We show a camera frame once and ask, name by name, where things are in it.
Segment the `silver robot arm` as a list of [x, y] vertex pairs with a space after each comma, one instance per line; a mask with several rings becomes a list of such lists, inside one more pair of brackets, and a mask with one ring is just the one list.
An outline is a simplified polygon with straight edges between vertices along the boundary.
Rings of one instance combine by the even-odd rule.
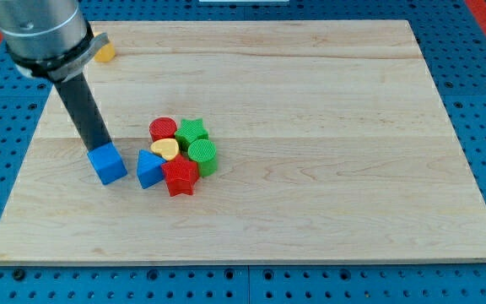
[[0, 0], [0, 33], [27, 77], [66, 82], [109, 44], [95, 35], [77, 0]]

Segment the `yellow block behind arm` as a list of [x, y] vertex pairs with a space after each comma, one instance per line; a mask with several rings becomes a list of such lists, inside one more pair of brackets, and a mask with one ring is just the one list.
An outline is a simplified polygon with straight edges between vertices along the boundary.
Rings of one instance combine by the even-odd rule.
[[111, 41], [108, 41], [94, 55], [96, 62], [109, 62], [116, 56], [116, 50]]

